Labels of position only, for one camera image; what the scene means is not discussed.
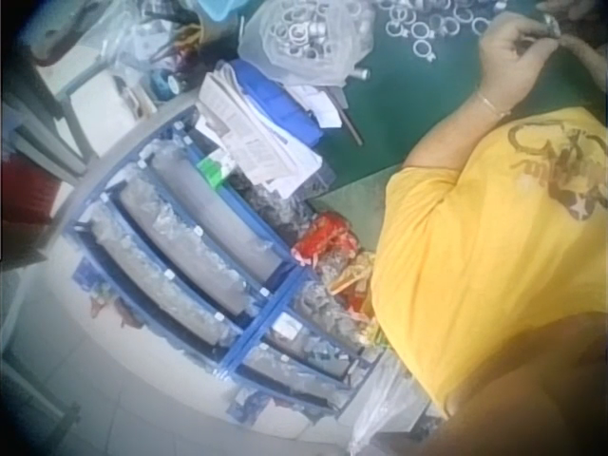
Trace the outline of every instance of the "green work mat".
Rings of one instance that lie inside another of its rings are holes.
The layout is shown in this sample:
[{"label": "green work mat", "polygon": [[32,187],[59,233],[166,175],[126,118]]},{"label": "green work mat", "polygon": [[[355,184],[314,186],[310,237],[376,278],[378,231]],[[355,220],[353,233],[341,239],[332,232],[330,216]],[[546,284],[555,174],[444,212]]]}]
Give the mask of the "green work mat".
[{"label": "green work mat", "polygon": [[[510,10],[540,19],[533,0],[509,3]],[[332,189],[402,162],[408,151],[437,122],[456,109],[480,81],[479,38],[463,26],[460,34],[432,42],[437,60],[413,54],[411,38],[385,32],[388,14],[377,11],[373,51],[359,65],[371,70],[366,81],[349,79],[344,88],[348,113],[363,138],[358,147],[343,126],[326,130],[316,150],[335,172]],[[548,112],[561,107],[603,103],[584,67],[559,49],[535,89],[514,114]]]}]

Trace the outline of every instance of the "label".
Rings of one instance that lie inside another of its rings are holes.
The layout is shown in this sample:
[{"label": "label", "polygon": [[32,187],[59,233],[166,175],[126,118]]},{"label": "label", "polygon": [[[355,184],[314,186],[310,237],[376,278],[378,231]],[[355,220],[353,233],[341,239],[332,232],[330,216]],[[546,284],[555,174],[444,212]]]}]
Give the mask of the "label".
[{"label": "label", "polygon": [[286,313],[282,313],[273,325],[273,330],[288,340],[294,340],[301,329],[302,324]]}]

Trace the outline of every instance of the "yellow t-shirt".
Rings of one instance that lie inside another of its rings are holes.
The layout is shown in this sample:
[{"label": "yellow t-shirt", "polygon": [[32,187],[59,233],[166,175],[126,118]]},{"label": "yellow t-shirt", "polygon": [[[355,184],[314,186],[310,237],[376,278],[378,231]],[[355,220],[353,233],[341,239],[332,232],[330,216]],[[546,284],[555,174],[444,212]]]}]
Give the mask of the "yellow t-shirt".
[{"label": "yellow t-shirt", "polygon": [[460,174],[390,180],[373,307],[439,407],[511,337],[606,312],[605,138],[563,109],[494,130]]}]

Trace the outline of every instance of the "bracelet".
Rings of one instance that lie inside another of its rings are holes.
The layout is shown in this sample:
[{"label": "bracelet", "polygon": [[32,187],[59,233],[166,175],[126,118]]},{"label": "bracelet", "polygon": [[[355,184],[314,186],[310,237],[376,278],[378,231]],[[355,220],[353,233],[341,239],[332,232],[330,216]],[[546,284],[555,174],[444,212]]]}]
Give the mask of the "bracelet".
[{"label": "bracelet", "polygon": [[506,116],[508,116],[509,114],[511,114],[511,111],[501,111],[499,110],[492,102],[490,102],[482,93],[481,90],[477,90],[475,92],[475,94],[477,95],[477,98],[479,98],[482,102],[484,102],[484,105],[486,105],[490,111],[492,111],[494,114],[496,114],[498,116],[498,118],[500,120],[504,119]]}]

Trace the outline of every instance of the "blue container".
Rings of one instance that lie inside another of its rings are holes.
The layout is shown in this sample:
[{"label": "blue container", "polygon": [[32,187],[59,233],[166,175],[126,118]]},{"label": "blue container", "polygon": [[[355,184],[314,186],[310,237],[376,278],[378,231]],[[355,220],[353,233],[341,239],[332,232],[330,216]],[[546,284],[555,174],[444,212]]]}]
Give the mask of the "blue container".
[{"label": "blue container", "polygon": [[232,10],[245,5],[249,0],[199,0],[199,5],[215,22],[221,22]]}]

